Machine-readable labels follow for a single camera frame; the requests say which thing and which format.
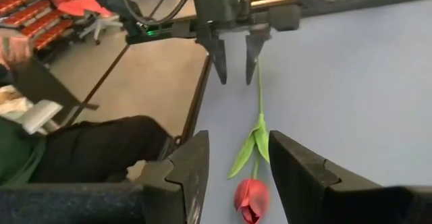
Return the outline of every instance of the cable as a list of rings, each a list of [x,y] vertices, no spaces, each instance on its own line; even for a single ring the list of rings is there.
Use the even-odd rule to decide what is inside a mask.
[[[174,7],[174,9],[167,16],[165,16],[164,18],[162,18],[160,20],[155,20],[154,18],[146,18],[146,17],[142,17],[142,16],[138,15],[130,7],[128,0],[123,0],[124,5],[126,6],[128,11],[130,12],[130,15],[132,15],[132,17],[134,17],[138,22],[140,22],[141,24],[143,24],[145,26],[162,25],[162,24],[168,22],[169,20],[173,19],[179,13],[179,11],[183,8],[184,4],[187,1],[188,0],[180,0],[180,2]]]

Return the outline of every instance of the light blue table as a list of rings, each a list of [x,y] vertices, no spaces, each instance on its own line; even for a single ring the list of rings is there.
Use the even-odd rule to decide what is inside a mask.
[[[378,184],[432,186],[432,0],[303,19],[265,45],[269,130]],[[256,122],[256,82],[245,83],[246,33],[224,34],[228,81],[211,71],[196,131],[210,132],[202,224],[242,223],[233,195],[250,164],[226,180]],[[287,223],[269,167],[263,224]]]

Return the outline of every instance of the person's leg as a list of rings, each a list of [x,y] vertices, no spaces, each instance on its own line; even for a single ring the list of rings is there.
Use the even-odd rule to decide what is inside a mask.
[[[47,149],[30,181],[119,181],[137,161],[157,160],[169,139],[154,119],[145,116],[73,125],[48,136]]]

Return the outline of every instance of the tulip petal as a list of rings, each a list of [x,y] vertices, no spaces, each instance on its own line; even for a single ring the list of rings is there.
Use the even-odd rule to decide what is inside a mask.
[[[255,213],[258,218],[263,217],[270,204],[270,193],[267,186],[263,182],[255,180],[250,184],[248,197],[249,205],[253,213]]]
[[[253,136],[253,132],[251,132],[249,134],[248,139],[245,141],[242,149],[237,154],[236,160],[234,161],[231,171],[228,174],[228,178],[234,177],[238,172],[240,172],[240,170],[242,170],[242,168],[248,162],[252,154],[254,145],[255,145],[254,136]]]
[[[243,180],[234,194],[234,208],[238,211],[240,207],[249,205],[248,190],[251,179]]]
[[[249,207],[244,207],[241,209],[242,211],[242,216],[245,222],[252,224],[252,213],[250,213],[250,209]]]
[[[269,134],[267,133],[266,123],[264,120],[264,114],[260,113],[258,117],[258,123],[253,130],[254,141],[258,146],[258,150],[261,156],[270,163],[269,156]]]

